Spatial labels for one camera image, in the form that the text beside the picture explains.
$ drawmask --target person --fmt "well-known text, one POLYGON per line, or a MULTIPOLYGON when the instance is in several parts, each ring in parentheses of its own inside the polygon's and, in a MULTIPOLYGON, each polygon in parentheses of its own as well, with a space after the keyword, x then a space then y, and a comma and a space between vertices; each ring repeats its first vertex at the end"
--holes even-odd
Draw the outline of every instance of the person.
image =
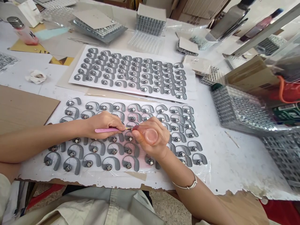
MULTIPOLYGON (((149 145, 139 131, 132 132, 143 150, 154 157, 174 184, 193 224, 234 225, 220 200, 166 146, 170 132, 152 117, 140 126, 151 127, 158 141, 149 145)), ((125 130, 121 120, 106 111, 85 120, 33 127, 0 136, 0 223, 10 196, 10 185, 20 163, 41 151, 76 137, 104 139, 125 130), (95 133, 97 128, 116 127, 117 132, 95 133)), ((86 187, 70 192, 49 205, 34 210, 13 224, 165 224, 142 191, 86 187)))

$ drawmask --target hand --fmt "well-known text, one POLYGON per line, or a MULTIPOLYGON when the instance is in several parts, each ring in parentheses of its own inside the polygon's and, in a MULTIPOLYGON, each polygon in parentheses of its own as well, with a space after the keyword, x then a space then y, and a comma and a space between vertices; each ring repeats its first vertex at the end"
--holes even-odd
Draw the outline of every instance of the hand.
POLYGON ((82 137, 93 139, 105 139, 117 133, 122 133, 125 130, 125 125, 122 124, 119 117, 110 114, 107 111, 103 111, 98 115, 92 116, 85 120, 80 121, 78 129, 82 130, 82 137), (116 127, 120 131, 96 133, 95 129, 104 129, 109 127, 116 127))
POLYGON ((165 128, 156 117, 151 117, 146 122, 141 123, 140 126, 153 128, 158 134, 158 140, 153 145, 150 145, 145 140, 144 136, 137 130, 132 131, 135 139, 147 154, 153 156, 156 160, 163 159, 166 156, 167 151, 169 151, 166 146, 170 138, 168 129, 165 128))

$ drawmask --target silver bracelet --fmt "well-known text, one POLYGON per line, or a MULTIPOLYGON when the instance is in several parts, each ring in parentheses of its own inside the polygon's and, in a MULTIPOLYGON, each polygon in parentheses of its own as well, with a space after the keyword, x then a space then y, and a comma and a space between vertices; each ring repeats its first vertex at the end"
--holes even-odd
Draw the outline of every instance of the silver bracelet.
POLYGON ((194 180, 194 183, 191 185, 191 186, 187 186, 187 187, 181 187, 181 186, 178 186, 177 184, 175 184, 174 182, 172 182, 176 187, 179 187, 179 188, 182 188, 182 189, 192 189, 192 188, 194 188, 195 186, 196 186, 196 184, 197 184, 197 177, 196 177, 196 174, 194 174, 194 177, 195 177, 195 180, 194 180))

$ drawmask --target white shirt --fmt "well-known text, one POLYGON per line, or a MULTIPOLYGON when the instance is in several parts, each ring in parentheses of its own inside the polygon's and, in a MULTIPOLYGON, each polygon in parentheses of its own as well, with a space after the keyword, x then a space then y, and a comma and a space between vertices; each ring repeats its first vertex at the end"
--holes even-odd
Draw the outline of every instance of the white shirt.
MULTIPOLYGON (((0 223, 10 182, 0 174, 0 223)), ((12 225, 165 225, 142 191, 87 187, 30 212, 12 225)), ((201 221, 196 225, 208 225, 201 221)))

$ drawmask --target white table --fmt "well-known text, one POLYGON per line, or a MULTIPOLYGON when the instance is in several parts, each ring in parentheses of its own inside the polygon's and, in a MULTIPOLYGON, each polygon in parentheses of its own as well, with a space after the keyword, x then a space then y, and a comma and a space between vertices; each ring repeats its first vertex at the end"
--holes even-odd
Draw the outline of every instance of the white table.
MULTIPOLYGON (((178 21, 167 20, 167 26, 168 24, 179 23, 178 21)), ((50 54, 7 50, 18 38, 8 23, 0 22, 0 30, 0 51, 21 59, 15 66, 0 75, 1 85, 58 100, 62 100, 69 95, 79 97, 84 95, 83 92, 55 86, 66 70, 66 66, 49 64, 48 62, 52 57, 50 54), (48 75, 48 79, 40 85, 27 82, 24 77, 28 76, 30 71, 34 69, 44 72, 48 75)), ((121 40, 114 43, 110 48, 126 49, 126 43, 131 34, 132 32, 127 31, 121 40)), ((180 62, 183 55, 175 51, 175 43, 178 40, 175 31, 167 29, 164 39, 162 55, 173 57, 180 62)), ((220 46, 213 46, 213 48, 201 52, 199 57, 212 60, 214 66, 227 73, 230 69, 226 65, 222 53, 231 54, 239 48, 235 41, 235 37, 230 37, 220 46)), ((291 190, 258 138, 227 130, 220 126, 209 87, 201 84, 198 78, 196 80, 198 101, 190 102, 190 105, 194 107, 201 118, 201 120, 198 119, 199 123, 196 126, 202 138, 203 153, 210 161, 210 175, 207 176, 205 183, 212 192, 214 194, 225 194, 227 190, 235 193, 244 189, 259 197, 266 196, 268 199, 300 200, 300 195, 291 190), (237 142, 239 148, 225 131, 237 142)), ((121 181, 129 183, 128 187, 130 188, 130 183, 136 182, 135 179, 134 177, 125 177, 121 181)), ((148 174, 146 181, 143 183, 157 189, 173 189, 169 180, 163 180, 163 177, 157 177, 154 173, 148 174)), ((107 187, 110 187, 109 185, 114 187, 113 180, 107 183, 107 187)))

